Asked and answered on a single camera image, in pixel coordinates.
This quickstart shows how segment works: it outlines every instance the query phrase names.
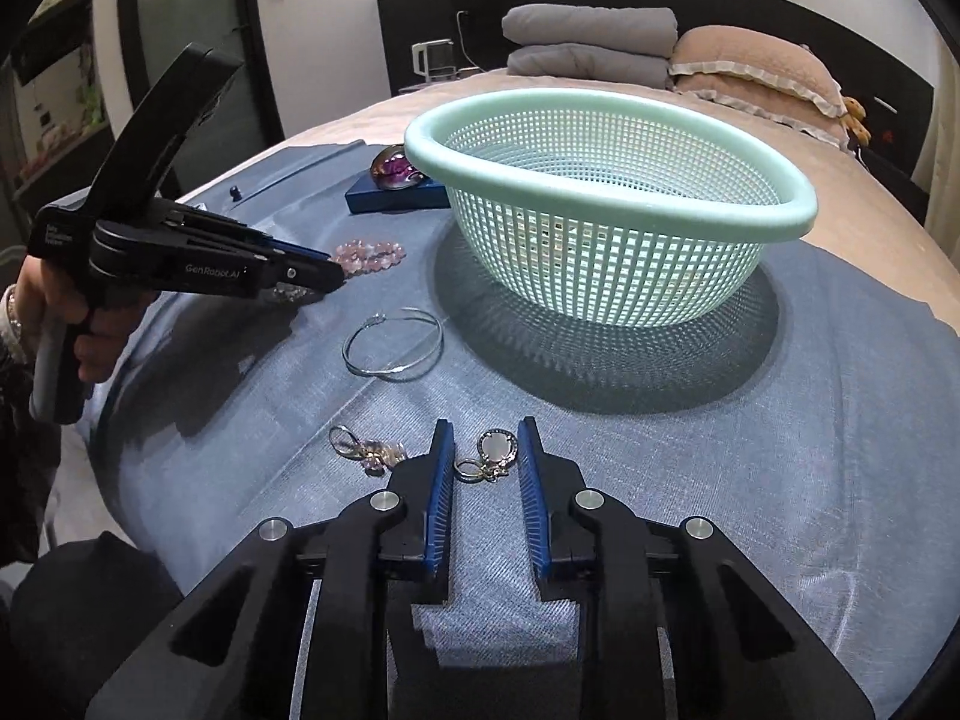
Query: person's arm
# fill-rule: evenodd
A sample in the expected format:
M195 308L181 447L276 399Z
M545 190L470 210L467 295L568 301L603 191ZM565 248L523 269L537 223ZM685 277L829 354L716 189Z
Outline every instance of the person's arm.
M93 314L91 334L77 338L74 346L80 379L109 379L127 338L154 298L153 293L145 294L130 308ZM68 276L27 257L16 285L7 288L0 305L0 566L37 559L59 465L59 429L35 422L29 410L32 356L47 311L79 324L88 308Z

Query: basket mesh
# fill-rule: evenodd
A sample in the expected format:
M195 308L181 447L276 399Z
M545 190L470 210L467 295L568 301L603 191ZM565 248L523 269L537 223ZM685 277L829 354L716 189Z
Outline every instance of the basket mesh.
M774 205L753 166L716 143L660 122L589 110L518 110L472 122L445 146L491 162L669 196ZM686 322L734 293L762 244L729 244L565 218L448 184L464 237L494 277L553 311L591 322Z

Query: orange pillow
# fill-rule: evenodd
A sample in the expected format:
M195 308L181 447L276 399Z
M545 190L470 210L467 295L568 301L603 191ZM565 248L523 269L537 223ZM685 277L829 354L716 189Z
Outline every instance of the orange pillow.
M846 151L848 135L840 119L824 116L813 103L736 76L697 73L677 79L677 91L771 119Z
M670 74L695 73L720 73L757 81L809 100L832 119L847 112L840 87L823 62L804 47L763 32L711 25L685 33L670 58Z

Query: gray blue tablecloth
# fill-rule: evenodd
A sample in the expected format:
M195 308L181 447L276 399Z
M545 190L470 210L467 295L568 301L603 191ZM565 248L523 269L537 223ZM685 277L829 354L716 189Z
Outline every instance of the gray blue tablecloth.
M716 521L888 717L960 615L952 329L803 242L769 247L697 322L564 319L493 283L450 211L351 217L344 191L377 149L285 149L200 197L301 245L362 237L408 257L299 309L163 295L83 422L126 531L187 590L261 519L334 517L383 485L330 450L332 423L419 453L447 418L470 451L534 415L548 450L642 517ZM344 338L406 305L443 319L438 365L405 383L349 374ZM417 341L384 332L360 351L389 362ZM450 603L391 623L394 716L575 717L576 610L536 598L517 476L458 485L454 512Z

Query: black sleeve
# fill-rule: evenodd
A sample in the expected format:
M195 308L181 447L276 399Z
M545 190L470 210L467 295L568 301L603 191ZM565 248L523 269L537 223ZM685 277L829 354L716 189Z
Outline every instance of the black sleeve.
M0 341L0 566L33 562L59 465L59 428L30 417L32 375Z

